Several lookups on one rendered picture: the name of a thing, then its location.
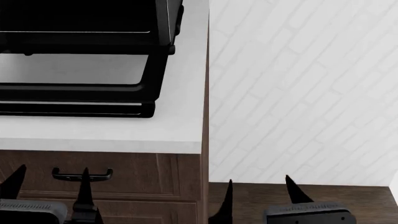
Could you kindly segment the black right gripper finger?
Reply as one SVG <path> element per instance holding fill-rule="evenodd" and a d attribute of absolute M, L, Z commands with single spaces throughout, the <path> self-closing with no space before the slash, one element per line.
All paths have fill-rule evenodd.
<path fill-rule="evenodd" d="M 231 179 L 220 209 L 208 218 L 208 224 L 233 224 L 233 181 Z"/>
<path fill-rule="evenodd" d="M 285 175 L 285 184 L 292 203 L 313 203 L 313 200 L 288 175 Z"/>

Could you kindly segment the black toaster oven body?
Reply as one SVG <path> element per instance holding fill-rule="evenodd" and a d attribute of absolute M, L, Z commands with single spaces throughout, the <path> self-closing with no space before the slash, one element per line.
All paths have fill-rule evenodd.
<path fill-rule="evenodd" d="M 183 0 L 0 0 L 0 54 L 175 53 Z"/>

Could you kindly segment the brown wooden counter cabinet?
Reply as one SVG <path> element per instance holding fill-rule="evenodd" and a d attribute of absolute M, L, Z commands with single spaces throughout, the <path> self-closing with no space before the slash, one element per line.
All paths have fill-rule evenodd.
<path fill-rule="evenodd" d="M 151 118 L 0 116 L 0 184 L 21 165 L 17 200 L 64 203 L 72 224 L 80 182 L 60 173 L 105 174 L 90 182 L 104 224 L 207 222 L 207 47 L 178 46 L 167 59 Z M 139 83 L 148 55 L 2 55 L 0 83 Z"/>

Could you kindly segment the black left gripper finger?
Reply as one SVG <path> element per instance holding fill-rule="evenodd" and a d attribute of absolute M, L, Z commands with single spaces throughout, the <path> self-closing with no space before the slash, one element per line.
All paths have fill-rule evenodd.
<path fill-rule="evenodd" d="M 24 181 L 26 165 L 21 165 L 0 184 L 0 199 L 16 199 Z"/>
<path fill-rule="evenodd" d="M 78 197 L 73 204 L 72 224 L 104 224 L 99 208 L 93 203 L 87 167 L 83 171 Z"/>

